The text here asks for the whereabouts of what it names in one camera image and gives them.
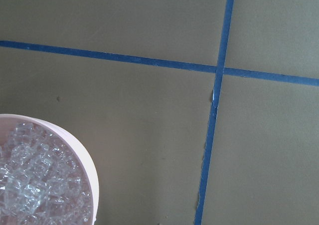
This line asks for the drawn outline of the pile of clear ice cubes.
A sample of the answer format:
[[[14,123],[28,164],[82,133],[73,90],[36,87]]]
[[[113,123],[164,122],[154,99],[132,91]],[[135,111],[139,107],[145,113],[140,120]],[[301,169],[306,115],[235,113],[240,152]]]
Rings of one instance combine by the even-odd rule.
[[[89,225],[93,202],[78,158],[53,132],[15,124],[0,146],[3,225]]]

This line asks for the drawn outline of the pink plastic bowl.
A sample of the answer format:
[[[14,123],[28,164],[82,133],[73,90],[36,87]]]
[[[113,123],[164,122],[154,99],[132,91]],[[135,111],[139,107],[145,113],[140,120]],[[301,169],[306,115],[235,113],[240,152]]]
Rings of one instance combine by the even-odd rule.
[[[92,217],[89,220],[89,224],[93,225],[97,217],[100,188],[97,170],[89,152],[86,150],[83,144],[67,130],[48,121],[16,114],[0,115],[0,142],[5,142],[9,132],[13,130],[16,123],[24,121],[37,124],[56,134],[62,141],[66,143],[72,153],[78,158],[82,169],[85,171],[85,175],[87,176],[89,182],[89,188],[92,192]]]

